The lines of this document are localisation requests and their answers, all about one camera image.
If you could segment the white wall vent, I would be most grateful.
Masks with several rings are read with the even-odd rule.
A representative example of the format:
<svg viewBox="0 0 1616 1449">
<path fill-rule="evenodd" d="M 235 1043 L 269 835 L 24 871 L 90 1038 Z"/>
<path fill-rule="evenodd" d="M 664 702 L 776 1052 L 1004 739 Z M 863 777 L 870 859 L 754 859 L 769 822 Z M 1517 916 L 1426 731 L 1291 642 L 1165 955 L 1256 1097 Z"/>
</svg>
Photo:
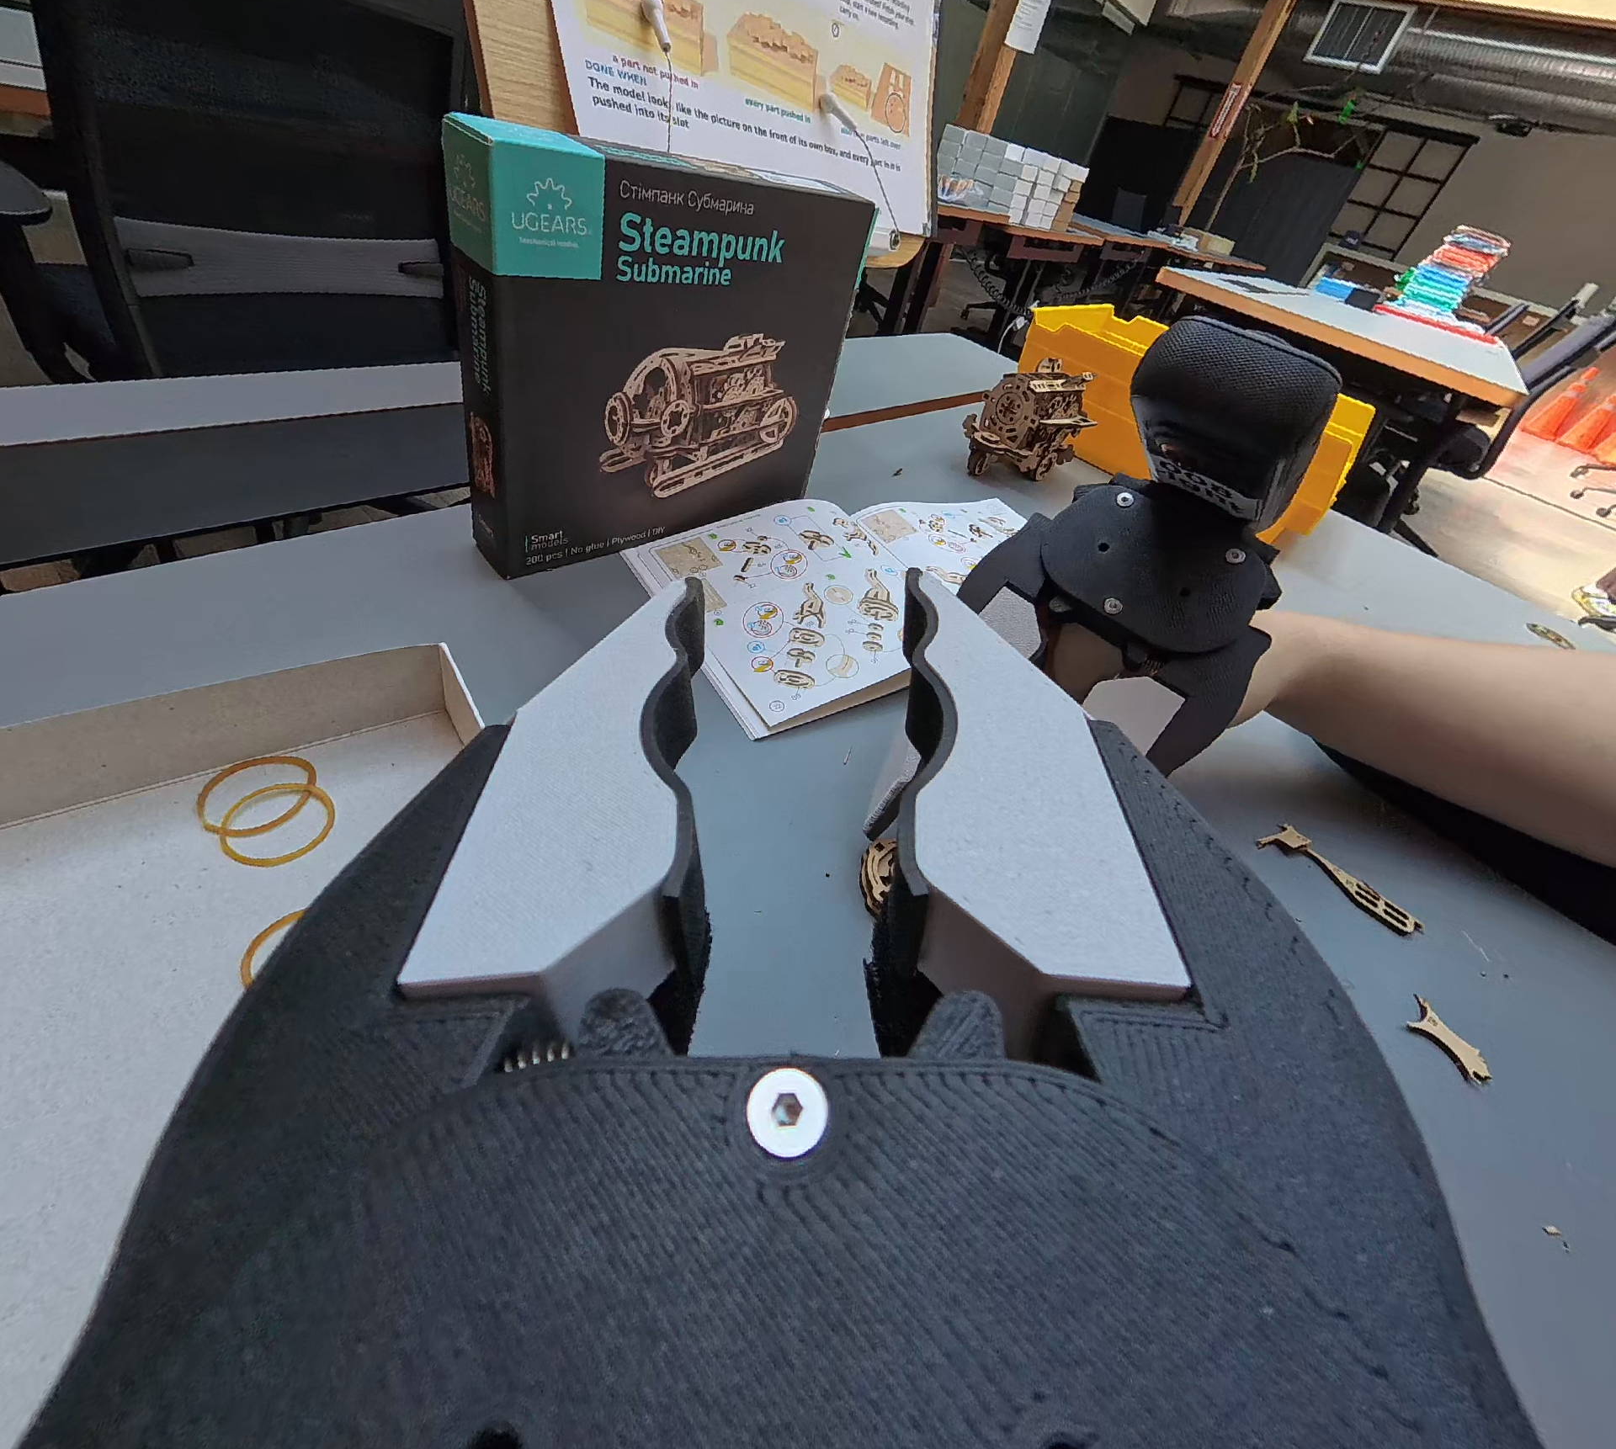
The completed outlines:
<svg viewBox="0 0 1616 1449">
<path fill-rule="evenodd" d="M 1418 7 L 1380 0 L 1332 0 L 1304 50 L 1306 67 L 1384 72 Z"/>
</svg>

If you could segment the ornate wooden strip part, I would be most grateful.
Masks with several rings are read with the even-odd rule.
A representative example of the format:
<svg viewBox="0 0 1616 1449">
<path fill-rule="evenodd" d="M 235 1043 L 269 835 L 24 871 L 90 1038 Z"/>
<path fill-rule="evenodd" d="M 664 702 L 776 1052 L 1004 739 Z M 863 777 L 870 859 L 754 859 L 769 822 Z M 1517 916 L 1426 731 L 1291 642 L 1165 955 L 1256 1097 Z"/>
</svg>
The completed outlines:
<svg viewBox="0 0 1616 1449">
<path fill-rule="evenodd" d="M 1267 833 L 1256 841 L 1259 850 L 1283 850 L 1283 855 L 1295 855 L 1313 861 L 1333 888 L 1363 912 L 1384 924 L 1400 937 L 1423 933 L 1423 923 L 1407 912 L 1403 905 L 1391 902 L 1385 893 L 1366 885 L 1363 878 L 1338 868 L 1295 826 L 1285 824 L 1280 831 Z"/>
</svg>

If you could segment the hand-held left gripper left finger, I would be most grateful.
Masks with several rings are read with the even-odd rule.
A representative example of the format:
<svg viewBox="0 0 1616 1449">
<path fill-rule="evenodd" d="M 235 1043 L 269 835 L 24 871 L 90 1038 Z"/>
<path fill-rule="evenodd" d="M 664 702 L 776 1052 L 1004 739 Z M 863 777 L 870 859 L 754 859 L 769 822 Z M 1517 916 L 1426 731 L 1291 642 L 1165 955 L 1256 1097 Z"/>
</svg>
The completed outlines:
<svg viewBox="0 0 1616 1449">
<path fill-rule="evenodd" d="M 402 962 L 410 997 L 521 993 L 565 1035 L 605 991 L 648 997 L 689 1049 L 711 962 L 696 818 L 703 586 L 675 582 L 508 724 Z"/>
</svg>

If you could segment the stack of small white boxes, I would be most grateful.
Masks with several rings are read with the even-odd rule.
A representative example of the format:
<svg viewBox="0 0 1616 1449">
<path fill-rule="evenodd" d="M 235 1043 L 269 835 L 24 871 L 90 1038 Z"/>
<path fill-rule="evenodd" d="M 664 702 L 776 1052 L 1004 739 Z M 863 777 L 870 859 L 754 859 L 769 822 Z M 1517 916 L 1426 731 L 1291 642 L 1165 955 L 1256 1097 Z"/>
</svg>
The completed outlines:
<svg viewBox="0 0 1616 1449">
<path fill-rule="evenodd" d="M 1068 230 L 1086 168 L 961 125 L 941 129 L 938 211 L 975 211 L 1033 230 Z"/>
</svg>

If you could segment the black office chair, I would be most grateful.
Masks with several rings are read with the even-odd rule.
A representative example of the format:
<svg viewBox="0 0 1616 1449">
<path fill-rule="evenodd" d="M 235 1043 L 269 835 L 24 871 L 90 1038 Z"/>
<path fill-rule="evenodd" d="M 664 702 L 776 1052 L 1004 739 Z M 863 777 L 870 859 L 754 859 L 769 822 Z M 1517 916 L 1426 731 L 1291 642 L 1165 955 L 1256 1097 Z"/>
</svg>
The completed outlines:
<svg viewBox="0 0 1616 1449">
<path fill-rule="evenodd" d="M 30 0 L 57 176 L 2 161 L 50 383 L 457 355 L 439 125 L 461 0 Z"/>
</svg>

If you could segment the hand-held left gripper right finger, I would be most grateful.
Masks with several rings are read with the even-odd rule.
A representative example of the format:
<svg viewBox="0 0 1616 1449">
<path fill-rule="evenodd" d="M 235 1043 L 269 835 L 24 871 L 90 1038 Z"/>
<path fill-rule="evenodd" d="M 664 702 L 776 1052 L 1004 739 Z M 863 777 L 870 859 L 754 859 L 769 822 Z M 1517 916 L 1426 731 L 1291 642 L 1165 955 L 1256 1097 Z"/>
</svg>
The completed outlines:
<svg viewBox="0 0 1616 1449">
<path fill-rule="evenodd" d="M 1190 997 L 1089 716 L 937 576 L 905 574 L 905 716 L 863 833 L 892 844 L 866 988 L 883 1056 L 981 993 L 1036 1058 L 1062 997 Z"/>
</svg>

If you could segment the white cardboard box tray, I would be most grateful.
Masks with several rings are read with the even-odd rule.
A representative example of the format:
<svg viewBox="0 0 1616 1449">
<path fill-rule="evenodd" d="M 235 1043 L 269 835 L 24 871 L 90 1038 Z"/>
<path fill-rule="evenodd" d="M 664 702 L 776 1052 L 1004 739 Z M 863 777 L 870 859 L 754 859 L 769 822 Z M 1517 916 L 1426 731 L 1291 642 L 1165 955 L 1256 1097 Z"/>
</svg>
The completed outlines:
<svg viewBox="0 0 1616 1449">
<path fill-rule="evenodd" d="M 483 730 L 452 654 L 415 644 L 35 717 L 2 731 L 2 1444 L 95 1305 L 150 1151 L 303 911 Z M 287 871 L 229 864 L 207 773 L 296 752 L 337 801 Z"/>
</svg>

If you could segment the row of orange cones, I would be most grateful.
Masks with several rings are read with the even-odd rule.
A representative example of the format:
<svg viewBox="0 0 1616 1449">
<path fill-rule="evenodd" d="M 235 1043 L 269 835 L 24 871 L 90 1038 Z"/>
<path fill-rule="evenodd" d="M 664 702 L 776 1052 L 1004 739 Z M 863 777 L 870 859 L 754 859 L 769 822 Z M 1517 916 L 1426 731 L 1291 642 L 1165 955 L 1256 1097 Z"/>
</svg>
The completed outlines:
<svg viewBox="0 0 1616 1449">
<path fill-rule="evenodd" d="M 1614 355 L 1572 375 L 1531 405 L 1523 434 L 1583 457 L 1614 457 Z"/>
</svg>

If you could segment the yellow plastic bin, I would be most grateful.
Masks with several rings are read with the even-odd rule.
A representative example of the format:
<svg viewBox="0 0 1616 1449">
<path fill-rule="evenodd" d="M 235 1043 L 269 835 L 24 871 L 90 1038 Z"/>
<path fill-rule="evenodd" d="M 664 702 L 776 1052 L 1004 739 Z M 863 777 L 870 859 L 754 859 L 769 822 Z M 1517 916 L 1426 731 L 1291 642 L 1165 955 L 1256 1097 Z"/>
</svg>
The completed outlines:
<svg viewBox="0 0 1616 1449">
<path fill-rule="evenodd" d="M 1036 308 L 1018 369 L 1036 372 L 1045 361 L 1058 361 L 1065 375 L 1092 375 L 1085 411 L 1093 423 L 1079 431 L 1071 450 L 1105 476 L 1146 476 L 1129 389 L 1142 355 L 1165 331 L 1165 323 L 1122 321 L 1111 307 Z M 1283 548 L 1319 525 L 1333 508 L 1375 418 L 1375 405 L 1346 392 L 1336 397 L 1315 459 L 1283 517 L 1259 535 L 1264 544 Z"/>
</svg>

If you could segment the group of tan rubber bands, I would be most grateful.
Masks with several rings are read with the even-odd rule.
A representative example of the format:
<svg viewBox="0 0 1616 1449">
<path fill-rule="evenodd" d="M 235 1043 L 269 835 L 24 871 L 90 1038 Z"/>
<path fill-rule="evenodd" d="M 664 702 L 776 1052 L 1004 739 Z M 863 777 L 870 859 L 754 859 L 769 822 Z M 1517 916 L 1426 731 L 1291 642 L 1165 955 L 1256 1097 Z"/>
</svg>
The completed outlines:
<svg viewBox="0 0 1616 1449">
<path fill-rule="evenodd" d="M 296 752 L 252 756 L 207 773 L 194 813 L 218 855 L 247 871 L 287 871 L 337 829 L 337 801 Z"/>
</svg>

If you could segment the wooden background table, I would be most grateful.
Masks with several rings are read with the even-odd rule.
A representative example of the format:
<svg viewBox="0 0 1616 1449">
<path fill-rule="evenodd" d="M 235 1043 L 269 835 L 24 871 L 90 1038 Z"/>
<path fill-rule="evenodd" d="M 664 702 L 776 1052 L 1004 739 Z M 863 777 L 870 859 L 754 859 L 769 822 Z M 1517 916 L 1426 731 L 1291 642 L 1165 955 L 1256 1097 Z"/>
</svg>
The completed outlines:
<svg viewBox="0 0 1616 1449">
<path fill-rule="evenodd" d="M 1085 215 L 1065 227 L 1015 227 L 1001 215 L 941 204 L 918 261 L 922 291 L 909 310 L 909 331 L 925 330 L 952 261 L 965 261 L 988 310 L 981 341 L 1003 343 L 1017 323 L 1043 307 L 1104 303 L 1120 321 L 1162 321 L 1178 289 L 1162 282 L 1168 269 L 1264 276 L 1235 254 L 1205 254 L 1196 242 L 1162 230 L 1135 230 Z"/>
</svg>

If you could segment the black model kit box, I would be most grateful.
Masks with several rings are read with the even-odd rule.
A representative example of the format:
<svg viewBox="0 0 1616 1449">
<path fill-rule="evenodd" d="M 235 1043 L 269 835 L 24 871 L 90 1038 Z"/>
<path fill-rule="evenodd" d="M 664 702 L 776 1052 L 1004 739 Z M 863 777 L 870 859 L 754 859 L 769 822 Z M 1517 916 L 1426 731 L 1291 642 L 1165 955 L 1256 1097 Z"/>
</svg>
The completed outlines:
<svg viewBox="0 0 1616 1449">
<path fill-rule="evenodd" d="M 452 112 L 439 125 L 472 542 L 503 578 L 806 490 L 861 192 Z"/>
</svg>

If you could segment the stack of colourful packets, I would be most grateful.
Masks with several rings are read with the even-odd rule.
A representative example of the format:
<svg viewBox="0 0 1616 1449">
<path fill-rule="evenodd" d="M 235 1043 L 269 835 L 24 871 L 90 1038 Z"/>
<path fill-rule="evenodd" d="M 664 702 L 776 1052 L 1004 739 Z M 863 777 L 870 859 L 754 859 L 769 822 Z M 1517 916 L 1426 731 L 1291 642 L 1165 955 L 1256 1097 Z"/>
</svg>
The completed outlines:
<svg viewBox="0 0 1616 1449">
<path fill-rule="evenodd" d="M 1499 343 L 1497 335 L 1465 323 L 1459 308 L 1467 291 L 1506 260 L 1511 241 L 1477 227 L 1457 227 L 1423 261 L 1410 269 L 1397 287 L 1371 310 L 1377 315 L 1429 324 L 1476 343 Z"/>
</svg>

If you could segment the person's right forearm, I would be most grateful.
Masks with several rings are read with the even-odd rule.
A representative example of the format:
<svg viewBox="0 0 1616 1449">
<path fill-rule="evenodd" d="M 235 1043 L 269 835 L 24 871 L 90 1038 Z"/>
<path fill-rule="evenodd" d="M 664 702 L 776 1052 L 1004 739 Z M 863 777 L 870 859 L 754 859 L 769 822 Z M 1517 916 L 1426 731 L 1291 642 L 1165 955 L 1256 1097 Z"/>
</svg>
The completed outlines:
<svg viewBox="0 0 1616 1449">
<path fill-rule="evenodd" d="M 1237 724 L 1295 731 L 1580 859 L 1614 864 L 1614 654 L 1265 612 Z"/>
</svg>

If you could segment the printed instruction booklet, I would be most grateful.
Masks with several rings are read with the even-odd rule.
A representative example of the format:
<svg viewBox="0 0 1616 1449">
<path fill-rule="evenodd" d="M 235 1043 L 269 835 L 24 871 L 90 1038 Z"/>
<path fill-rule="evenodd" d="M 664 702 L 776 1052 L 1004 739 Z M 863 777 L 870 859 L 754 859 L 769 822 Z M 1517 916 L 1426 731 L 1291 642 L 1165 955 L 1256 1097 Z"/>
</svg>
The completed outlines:
<svg viewBox="0 0 1616 1449">
<path fill-rule="evenodd" d="M 764 739 L 901 690 L 905 571 L 961 588 L 1023 525 L 995 497 L 863 511 L 798 499 L 622 558 L 648 594 L 703 586 L 703 676 Z"/>
</svg>

